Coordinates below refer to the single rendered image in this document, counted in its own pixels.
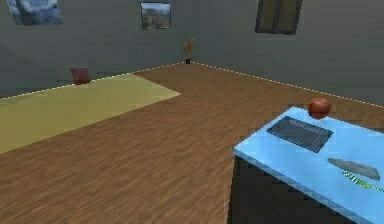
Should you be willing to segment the green striped pencil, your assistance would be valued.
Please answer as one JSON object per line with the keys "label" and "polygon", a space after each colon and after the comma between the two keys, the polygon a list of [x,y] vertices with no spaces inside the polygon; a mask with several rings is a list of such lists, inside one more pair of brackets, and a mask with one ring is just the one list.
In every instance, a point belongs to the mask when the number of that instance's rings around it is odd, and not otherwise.
{"label": "green striped pencil", "polygon": [[363,180],[357,178],[357,177],[356,177],[352,172],[350,172],[350,171],[346,171],[346,170],[344,170],[344,171],[342,172],[342,174],[343,174],[347,179],[349,179],[350,181],[352,181],[353,183],[355,183],[356,185],[358,185],[358,186],[360,186],[360,187],[362,187],[362,188],[365,188],[365,189],[375,189],[375,190],[379,190],[379,191],[381,191],[381,192],[384,192],[384,189],[379,188],[379,187],[377,187],[377,186],[374,186],[374,185],[372,185],[372,184],[369,184],[369,183],[367,183],[367,182],[365,182],[365,181],[363,181]]}

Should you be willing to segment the grey knife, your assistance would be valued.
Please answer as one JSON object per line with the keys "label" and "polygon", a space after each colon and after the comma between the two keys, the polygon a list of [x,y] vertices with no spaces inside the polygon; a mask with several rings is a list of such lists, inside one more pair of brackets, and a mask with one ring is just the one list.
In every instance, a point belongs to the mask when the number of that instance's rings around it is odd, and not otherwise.
{"label": "grey knife", "polygon": [[363,175],[365,177],[371,178],[373,180],[379,181],[381,179],[378,170],[374,167],[367,166],[364,164],[356,163],[353,161],[343,160],[343,159],[337,159],[337,158],[328,158],[327,161],[336,166],[339,167],[345,171],[349,171],[355,174]]}

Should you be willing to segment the blue topped table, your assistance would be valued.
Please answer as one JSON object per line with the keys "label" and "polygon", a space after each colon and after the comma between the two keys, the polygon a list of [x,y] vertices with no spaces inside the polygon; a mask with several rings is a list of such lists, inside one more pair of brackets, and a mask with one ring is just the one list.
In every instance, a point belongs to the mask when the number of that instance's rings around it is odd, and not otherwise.
{"label": "blue topped table", "polygon": [[[356,224],[384,224],[384,134],[331,117],[315,120],[298,107],[277,118],[286,116],[330,130],[333,135],[314,153],[269,134],[267,129],[275,124],[270,121],[236,145],[233,153]],[[360,180],[372,186],[363,188],[330,164],[330,158],[374,167],[380,179],[360,175]]]}

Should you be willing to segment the dark grey laptop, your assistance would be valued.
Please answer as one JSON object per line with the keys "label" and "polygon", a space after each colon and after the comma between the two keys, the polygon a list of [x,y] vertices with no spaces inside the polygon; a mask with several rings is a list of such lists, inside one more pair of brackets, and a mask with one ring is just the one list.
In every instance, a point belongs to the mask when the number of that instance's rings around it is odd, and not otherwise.
{"label": "dark grey laptop", "polygon": [[266,130],[267,133],[318,153],[333,131],[285,116]]}

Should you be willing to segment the brown house plant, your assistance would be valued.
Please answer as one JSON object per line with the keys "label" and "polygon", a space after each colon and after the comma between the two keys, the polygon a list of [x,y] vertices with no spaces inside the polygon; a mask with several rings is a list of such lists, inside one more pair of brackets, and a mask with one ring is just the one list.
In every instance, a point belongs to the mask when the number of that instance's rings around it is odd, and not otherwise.
{"label": "brown house plant", "polygon": [[184,50],[186,53],[185,63],[190,64],[191,63],[191,48],[193,44],[193,38],[190,37],[187,41],[182,41]]}

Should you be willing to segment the dark framed window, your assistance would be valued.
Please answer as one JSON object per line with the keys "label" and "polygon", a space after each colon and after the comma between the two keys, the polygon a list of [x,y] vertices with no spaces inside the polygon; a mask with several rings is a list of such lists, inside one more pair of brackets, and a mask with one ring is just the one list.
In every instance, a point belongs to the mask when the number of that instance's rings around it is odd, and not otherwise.
{"label": "dark framed window", "polygon": [[259,0],[256,33],[295,35],[303,0]]}

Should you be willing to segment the blue swirly wall painting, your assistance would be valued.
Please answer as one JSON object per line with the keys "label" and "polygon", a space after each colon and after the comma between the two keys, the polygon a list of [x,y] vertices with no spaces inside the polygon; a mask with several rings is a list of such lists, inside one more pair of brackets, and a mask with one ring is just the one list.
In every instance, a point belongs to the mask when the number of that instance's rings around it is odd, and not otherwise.
{"label": "blue swirly wall painting", "polygon": [[61,25],[57,0],[7,0],[16,25]]}

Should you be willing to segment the landscape wall picture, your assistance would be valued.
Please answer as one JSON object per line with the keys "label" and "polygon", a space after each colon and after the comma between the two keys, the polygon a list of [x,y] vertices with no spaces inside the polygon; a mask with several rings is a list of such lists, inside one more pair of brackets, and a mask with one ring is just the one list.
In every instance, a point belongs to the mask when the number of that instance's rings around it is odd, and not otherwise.
{"label": "landscape wall picture", "polygon": [[141,19],[144,30],[169,29],[171,27],[171,4],[141,2]]}

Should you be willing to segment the dark red box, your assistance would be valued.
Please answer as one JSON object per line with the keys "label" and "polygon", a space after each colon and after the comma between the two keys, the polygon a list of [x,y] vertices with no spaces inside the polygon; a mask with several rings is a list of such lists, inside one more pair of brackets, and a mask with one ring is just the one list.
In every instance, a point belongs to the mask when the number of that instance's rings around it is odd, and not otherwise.
{"label": "dark red box", "polygon": [[85,67],[71,68],[70,71],[75,85],[82,85],[90,82],[88,70]]}

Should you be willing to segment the red apple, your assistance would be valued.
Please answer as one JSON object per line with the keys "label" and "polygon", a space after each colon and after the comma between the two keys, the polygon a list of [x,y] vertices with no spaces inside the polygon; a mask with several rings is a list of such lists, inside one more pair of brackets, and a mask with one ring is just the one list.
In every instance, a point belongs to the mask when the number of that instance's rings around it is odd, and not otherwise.
{"label": "red apple", "polygon": [[331,104],[325,98],[313,98],[308,103],[308,114],[314,119],[323,119],[330,111]]}

